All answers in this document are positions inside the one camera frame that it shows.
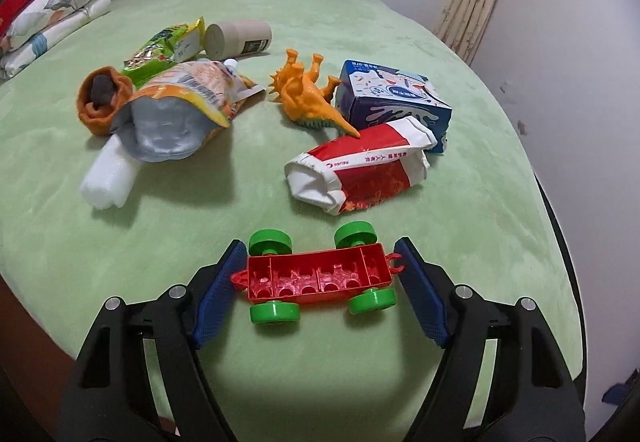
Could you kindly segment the red toy wagon green wheels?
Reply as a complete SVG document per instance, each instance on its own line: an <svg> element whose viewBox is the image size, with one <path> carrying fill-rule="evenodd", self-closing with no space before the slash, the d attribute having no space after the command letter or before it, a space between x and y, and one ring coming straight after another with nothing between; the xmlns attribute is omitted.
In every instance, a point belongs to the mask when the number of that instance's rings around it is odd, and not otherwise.
<svg viewBox="0 0 640 442"><path fill-rule="evenodd" d="M303 304L345 301L352 315L388 309L403 270L370 223L353 221L336 230L332 249L305 253L293 251L287 233L260 229L250 236L246 266L230 279L247 295L252 323L271 325L296 323Z"/></svg>

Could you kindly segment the white cylindrical bottle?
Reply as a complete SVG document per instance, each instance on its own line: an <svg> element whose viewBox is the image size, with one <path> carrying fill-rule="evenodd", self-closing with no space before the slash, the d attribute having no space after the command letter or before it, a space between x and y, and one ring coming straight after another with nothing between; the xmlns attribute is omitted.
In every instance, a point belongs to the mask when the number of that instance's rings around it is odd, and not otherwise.
<svg viewBox="0 0 640 442"><path fill-rule="evenodd" d="M272 41L269 24L259 20L226 20L210 24L204 35L209 59L226 60L265 52Z"/></svg>

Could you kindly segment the red white snack bag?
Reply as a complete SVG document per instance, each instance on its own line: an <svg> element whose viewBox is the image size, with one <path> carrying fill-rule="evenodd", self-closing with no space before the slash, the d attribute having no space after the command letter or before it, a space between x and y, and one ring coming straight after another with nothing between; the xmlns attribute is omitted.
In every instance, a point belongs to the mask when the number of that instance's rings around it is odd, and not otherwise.
<svg viewBox="0 0 640 442"><path fill-rule="evenodd" d="M290 160L284 174L292 196L337 215L363 210L422 183L436 145L431 130L405 117L333 139Z"/></svg>

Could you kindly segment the white foam stick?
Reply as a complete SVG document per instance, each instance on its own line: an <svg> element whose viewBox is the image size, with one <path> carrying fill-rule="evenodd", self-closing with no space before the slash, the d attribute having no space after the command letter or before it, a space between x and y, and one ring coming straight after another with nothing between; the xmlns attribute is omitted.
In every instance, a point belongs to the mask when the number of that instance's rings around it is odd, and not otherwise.
<svg viewBox="0 0 640 442"><path fill-rule="evenodd" d="M82 180L79 187L81 196L96 210L122 208L141 168L142 162L131 157L114 134Z"/></svg>

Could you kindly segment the orange rolled sock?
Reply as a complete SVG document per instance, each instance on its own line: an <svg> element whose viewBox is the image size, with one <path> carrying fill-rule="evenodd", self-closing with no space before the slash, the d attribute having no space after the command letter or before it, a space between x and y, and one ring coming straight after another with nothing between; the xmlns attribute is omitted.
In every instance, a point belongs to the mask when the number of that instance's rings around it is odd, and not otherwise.
<svg viewBox="0 0 640 442"><path fill-rule="evenodd" d="M95 136L110 134L115 113L134 93L134 84L113 67L102 67L79 87L76 109L80 122Z"/></svg>

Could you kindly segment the green bed blanket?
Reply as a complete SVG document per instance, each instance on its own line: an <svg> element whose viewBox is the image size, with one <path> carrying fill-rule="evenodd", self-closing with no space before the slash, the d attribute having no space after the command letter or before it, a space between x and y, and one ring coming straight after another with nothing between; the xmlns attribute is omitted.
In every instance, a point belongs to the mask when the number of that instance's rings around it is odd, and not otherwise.
<svg viewBox="0 0 640 442"><path fill-rule="evenodd" d="M239 70L267 84L288 50L323 76L359 60L422 74L452 110L448 146L425 179L369 208L345 201L323 158L332 129L292 123L268 98L247 102L192 156L147 163L120 207L93 208L80 184L103 139L77 116L82 80L120 67L151 36L197 19L266 20L264 55ZM1 275L37 325L76 356L103 302L157 298L214 263L233 240L280 229L295 254L329 250L337 228L369 222L386 251L408 237L422 257L488 300L528 295L573 375L582 370L577 305L525 151L488 88L420 24L375 0L115 0L1 87ZM439 362L405 295L354 315L305 304L297 323L254 325L233 292L200 360L242 441L399 441Z"/></svg>

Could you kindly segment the blue cake box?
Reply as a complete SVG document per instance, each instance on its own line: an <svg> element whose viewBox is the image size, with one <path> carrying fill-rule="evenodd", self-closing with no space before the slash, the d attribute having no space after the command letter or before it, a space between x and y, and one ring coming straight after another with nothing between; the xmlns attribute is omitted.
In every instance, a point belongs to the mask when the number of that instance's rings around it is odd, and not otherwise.
<svg viewBox="0 0 640 442"><path fill-rule="evenodd" d="M434 154L446 148L452 108L436 93L433 83L419 73L346 60L335 92L335 106L357 130L413 116L435 136Z"/></svg>

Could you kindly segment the folded white quilt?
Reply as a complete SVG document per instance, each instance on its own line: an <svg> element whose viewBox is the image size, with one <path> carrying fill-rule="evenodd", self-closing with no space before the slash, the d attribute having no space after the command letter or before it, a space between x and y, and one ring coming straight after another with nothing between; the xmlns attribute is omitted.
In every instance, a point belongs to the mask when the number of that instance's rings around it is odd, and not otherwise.
<svg viewBox="0 0 640 442"><path fill-rule="evenodd" d="M112 0L92 0L85 7L35 33L20 48L1 58L1 80L14 78L64 38L105 15L111 9L111 2Z"/></svg>

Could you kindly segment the green snack bag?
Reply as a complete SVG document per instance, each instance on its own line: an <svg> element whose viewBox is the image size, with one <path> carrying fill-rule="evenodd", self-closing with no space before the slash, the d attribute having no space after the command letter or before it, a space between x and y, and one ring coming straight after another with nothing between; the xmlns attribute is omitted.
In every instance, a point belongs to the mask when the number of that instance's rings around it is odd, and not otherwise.
<svg viewBox="0 0 640 442"><path fill-rule="evenodd" d="M192 24L176 24L157 32L129 59L124 61L122 74L134 87L142 87L154 76L188 61L203 50L205 21L198 18Z"/></svg>

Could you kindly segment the orange toy dinosaur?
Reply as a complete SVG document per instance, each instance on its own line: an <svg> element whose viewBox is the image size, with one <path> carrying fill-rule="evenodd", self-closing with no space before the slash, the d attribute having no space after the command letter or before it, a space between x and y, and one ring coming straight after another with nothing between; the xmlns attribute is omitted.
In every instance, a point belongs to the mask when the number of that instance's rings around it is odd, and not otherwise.
<svg viewBox="0 0 640 442"><path fill-rule="evenodd" d="M324 57L314 54L308 70L298 60L294 48L285 51L284 65L274 72L268 84L273 100L281 106L293 123L308 129L332 128L359 139L360 132L333 106L332 100L341 80L328 76L326 86L318 87L320 67Z"/></svg>

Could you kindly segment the orange silver snack bag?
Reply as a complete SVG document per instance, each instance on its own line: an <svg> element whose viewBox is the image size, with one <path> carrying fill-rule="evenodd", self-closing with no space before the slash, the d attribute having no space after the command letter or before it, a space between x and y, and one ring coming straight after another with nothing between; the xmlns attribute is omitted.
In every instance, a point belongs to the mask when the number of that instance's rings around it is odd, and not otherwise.
<svg viewBox="0 0 640 442"><path fill-rule="evenodd" d="M228 129L247 99L263 91L239 74L233 59L182 62L136 90L115 113L111 132L139 161L186 159Z"/></svg>

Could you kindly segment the floral white pillow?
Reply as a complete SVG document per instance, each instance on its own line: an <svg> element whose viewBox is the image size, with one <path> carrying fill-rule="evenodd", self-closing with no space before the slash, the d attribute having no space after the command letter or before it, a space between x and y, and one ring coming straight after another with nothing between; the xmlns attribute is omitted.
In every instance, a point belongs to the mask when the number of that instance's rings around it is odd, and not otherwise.
<svg viewBox="0 0 640 442"><path fill-rule="evenodd" d="M25 44L42 29L55 24L91 0L33 0L11 21L1 33L1 52L9 53Z"/></svg>

